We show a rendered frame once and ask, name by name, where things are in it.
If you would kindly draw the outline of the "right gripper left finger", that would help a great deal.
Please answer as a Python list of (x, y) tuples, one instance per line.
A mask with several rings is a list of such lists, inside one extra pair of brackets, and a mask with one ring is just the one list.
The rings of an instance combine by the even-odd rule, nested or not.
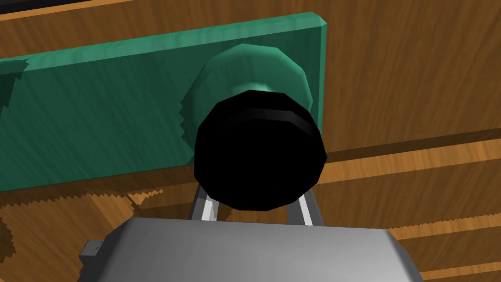
[(218, 207), (219, 202), (210, 198), (205, 189), (198, 184), (188, 219), (217, 221)]

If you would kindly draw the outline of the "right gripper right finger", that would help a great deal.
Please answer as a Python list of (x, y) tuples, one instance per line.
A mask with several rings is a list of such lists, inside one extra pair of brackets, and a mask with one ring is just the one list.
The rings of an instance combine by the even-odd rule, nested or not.
[(308, 190), (296, 201), (286, 206), (287, 224), (305, 226), (324, 226), (313, 189)]

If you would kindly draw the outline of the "black and green door knob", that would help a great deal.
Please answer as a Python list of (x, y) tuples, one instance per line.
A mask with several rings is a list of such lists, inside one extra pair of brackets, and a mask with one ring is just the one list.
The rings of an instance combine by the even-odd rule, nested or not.
[(305, 72), (275, 47), (212, 57), (182, 100), (183, 140), (208, 196), (243, 211), (296, 201), (326, 162)]

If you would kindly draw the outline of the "green knob plate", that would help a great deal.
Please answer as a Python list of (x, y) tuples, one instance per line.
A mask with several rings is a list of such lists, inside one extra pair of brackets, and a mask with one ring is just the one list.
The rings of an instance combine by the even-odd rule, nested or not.
[(300, 66), (321, 124), (326, 27), (310, 12), (0, 59), (0, 192), (187, 165), (182, 100), (239, 44)]

